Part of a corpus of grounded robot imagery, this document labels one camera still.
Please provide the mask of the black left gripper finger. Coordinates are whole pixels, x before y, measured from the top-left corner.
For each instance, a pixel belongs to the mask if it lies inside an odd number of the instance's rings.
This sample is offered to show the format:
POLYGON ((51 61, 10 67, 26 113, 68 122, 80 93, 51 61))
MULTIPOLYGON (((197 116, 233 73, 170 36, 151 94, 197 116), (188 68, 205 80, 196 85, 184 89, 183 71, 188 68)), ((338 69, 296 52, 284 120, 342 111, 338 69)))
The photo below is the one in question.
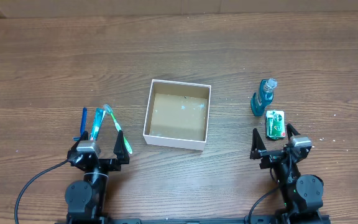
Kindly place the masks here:
POLYGON ((116 160, 118 164, 129 164, 130 157, 124 142, 123 131, 118 132, 113 153, 116 155, 116 160))
POLYGON ((76 143, 72 146, 72 150, 76 151, 77 146, 81 141, 87 141, 89 139, 88 132, 84 131, 83 134, 77 139, 76 143))

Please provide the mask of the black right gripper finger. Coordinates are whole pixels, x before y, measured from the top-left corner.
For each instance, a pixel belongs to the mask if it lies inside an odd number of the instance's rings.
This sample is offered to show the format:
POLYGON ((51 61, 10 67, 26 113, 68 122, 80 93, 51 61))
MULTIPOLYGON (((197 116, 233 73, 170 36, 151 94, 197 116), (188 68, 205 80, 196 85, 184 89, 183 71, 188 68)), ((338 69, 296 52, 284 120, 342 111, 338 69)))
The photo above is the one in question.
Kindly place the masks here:
POLYGON ((261 159, 264 153, 267 152, 262 138, 257 130, 254 128, 252 131, 252 146, 250 150, 250 159, 261 159))
POLYGON ((287 136, 289 145, 299 145, 299 138, 301 134, 290 123, 287 124, 287 136))

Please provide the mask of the green floss pack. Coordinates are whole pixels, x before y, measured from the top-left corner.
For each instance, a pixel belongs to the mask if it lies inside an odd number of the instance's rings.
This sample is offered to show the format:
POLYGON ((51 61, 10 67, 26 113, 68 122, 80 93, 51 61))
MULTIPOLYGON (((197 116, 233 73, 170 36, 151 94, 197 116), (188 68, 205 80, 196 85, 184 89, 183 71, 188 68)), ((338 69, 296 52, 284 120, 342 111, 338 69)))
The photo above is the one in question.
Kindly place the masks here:
POLYGON ((265 114, 265 135, 268 139, 279 140, 286 136, 285 113, 280 110, 268 110, 265 114))

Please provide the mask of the blue mouthwash bottle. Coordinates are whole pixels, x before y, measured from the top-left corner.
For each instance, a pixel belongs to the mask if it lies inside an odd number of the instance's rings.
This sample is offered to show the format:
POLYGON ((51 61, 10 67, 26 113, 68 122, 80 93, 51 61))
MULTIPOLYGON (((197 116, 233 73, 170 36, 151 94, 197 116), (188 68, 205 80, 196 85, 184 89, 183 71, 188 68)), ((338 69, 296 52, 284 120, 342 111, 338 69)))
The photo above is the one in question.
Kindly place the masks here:
POLYGON ((266 107, 272 103, 274 89, 276 89, 277 84, 274 78, 263 79, 260 82, 259 89, 254 93, 250 101, 254 116, 262 116, 266 107))

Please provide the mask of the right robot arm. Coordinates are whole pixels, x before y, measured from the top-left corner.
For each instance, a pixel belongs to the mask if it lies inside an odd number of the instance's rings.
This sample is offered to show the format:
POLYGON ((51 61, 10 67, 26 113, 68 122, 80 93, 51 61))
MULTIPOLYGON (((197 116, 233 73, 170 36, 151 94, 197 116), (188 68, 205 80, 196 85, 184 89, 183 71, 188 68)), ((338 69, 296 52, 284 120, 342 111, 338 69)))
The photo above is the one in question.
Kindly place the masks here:
POLYGON ((330 223, 329 216, 322 216, 323 180, 317 175, 302 175, 297 163, 306 159, 312 148, 308 136, 300 134, 291 124, 287 125, 288 143, 281 150, 268 151, 258 130, 252 132, 250 158, 260 160, 260 168, 268 169, 277 186, 261 196, 251 207, 246 223, 330 223), (276 191, 282 194, 284 208, 273 215, 253 215, 256 206, 276 191))

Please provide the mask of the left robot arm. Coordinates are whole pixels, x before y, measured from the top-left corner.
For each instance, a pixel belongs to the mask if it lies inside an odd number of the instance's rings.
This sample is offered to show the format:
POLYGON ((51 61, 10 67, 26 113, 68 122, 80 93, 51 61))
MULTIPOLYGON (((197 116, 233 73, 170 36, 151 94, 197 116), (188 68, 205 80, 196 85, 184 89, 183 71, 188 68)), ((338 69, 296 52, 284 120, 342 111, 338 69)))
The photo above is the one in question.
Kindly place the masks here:
POLYGON ((112 222, 104 212, 109 173, 120 171, 121 166, 130 161, 123 132, 117 135, 113 149, 115 158, 100 158, 100 153, 97 142, 90 140, 86 131, 67 153, 70 165, 84 172, 83 179, 72 182, 65 191, 67 223, 112 222))

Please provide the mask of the blue pen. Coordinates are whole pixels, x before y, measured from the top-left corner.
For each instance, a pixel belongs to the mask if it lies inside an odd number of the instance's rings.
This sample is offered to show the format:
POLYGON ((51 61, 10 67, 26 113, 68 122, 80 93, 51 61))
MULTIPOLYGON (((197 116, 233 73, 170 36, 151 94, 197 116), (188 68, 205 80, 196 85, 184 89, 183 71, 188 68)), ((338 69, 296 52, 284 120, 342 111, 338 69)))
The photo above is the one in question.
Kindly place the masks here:
POLYGON ((86 118, 87 118, 87 108, 83 108, 82 115, 81 115, 81 124, 80 124, 80 136, 79 137, 73 137, 74 141, 79 140, 80 137, 82 136, 82 134, 85 132, 86 118))

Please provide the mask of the teal toothpaste tube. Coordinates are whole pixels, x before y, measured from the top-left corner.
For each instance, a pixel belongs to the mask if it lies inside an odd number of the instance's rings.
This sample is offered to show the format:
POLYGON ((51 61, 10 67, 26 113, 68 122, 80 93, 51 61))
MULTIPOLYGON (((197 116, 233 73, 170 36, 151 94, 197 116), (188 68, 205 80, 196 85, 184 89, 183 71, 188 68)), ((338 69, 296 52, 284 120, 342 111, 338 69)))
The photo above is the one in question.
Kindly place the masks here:
POLYGON ((106 114, 105 110, 101 108, 96 109, 94 120, 93 120, 93 126, 91 129, 91 134, 89 137, 90 140, 94 140, 94 141, 97 140, 105 114, 106 114))

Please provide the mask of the green toothbrush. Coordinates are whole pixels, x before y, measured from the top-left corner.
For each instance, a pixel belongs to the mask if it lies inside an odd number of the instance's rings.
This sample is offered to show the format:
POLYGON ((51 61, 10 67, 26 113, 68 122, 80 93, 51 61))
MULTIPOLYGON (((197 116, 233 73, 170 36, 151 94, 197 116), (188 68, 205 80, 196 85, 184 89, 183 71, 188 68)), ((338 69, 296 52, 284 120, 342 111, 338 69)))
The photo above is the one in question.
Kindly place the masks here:
MULTIPOLYGON (((115 116, 114 116, 114 111, 113 111, 113 109, 112 109, 108 104, 104 104, 104 105, 103 105, 103 108, 104 108, 105 112, 107 112, 107 114, 109 114, 109 115, 111 116, 111 118, 112 118, 112 120, 113 120, 113 122, 114 122, 114 125, 115 125, 115 127, 116 127, 117 132, 122 131, 121 126, 119 125, 119 123, 117 122, 117 120, 116 120, 116 118, 115 118, 115 116)), ((125 136, 123 136, 123 139, 124 139, 124 144, 125 144, 125 146, 126 146, 126 149, 127 149, 128 153, 129 153, 129 154, 132 154, 133 151, 132 151, 131 145, 129 144, 129 142, 128 142, 128 140, 126 139, 125 136)))

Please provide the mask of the white cardboard box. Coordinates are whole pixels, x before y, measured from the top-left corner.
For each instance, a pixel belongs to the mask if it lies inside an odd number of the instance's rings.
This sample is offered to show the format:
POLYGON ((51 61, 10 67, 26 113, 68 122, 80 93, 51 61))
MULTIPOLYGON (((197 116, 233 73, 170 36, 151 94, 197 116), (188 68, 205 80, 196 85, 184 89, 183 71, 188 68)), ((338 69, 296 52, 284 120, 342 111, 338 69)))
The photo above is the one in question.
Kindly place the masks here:
POLYGON ((143 128, 146 143, 203 151, 210 102, 210 85, 153 79, 143 128))

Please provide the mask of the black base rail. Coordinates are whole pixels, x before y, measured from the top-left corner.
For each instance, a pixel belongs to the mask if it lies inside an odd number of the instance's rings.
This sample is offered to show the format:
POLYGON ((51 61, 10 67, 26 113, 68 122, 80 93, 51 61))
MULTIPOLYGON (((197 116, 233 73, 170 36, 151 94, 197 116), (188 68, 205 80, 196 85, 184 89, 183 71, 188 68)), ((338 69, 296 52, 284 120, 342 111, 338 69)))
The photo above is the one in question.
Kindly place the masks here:
MULTIPOLYGON (((323 215, 322 221, 295 221, 292 223, 323 223, 330 224, 331 220, 329 215, 323 215)), ((90 221, 90 222, 77 222, 77 221, 61 221, 56 224, 63 223, 108 223, 108 224, 246 224, 248 217, 244 218, 202 218, 202 219, 166 219, 166 220, 141 220, 138 218, 127 218, 127 219, 111 219, 107 218, 102 221, 90 221)), ((251 223, 256 224, 273 224, 279 223, 275 220, 273 215, 252 215, 251 223)))

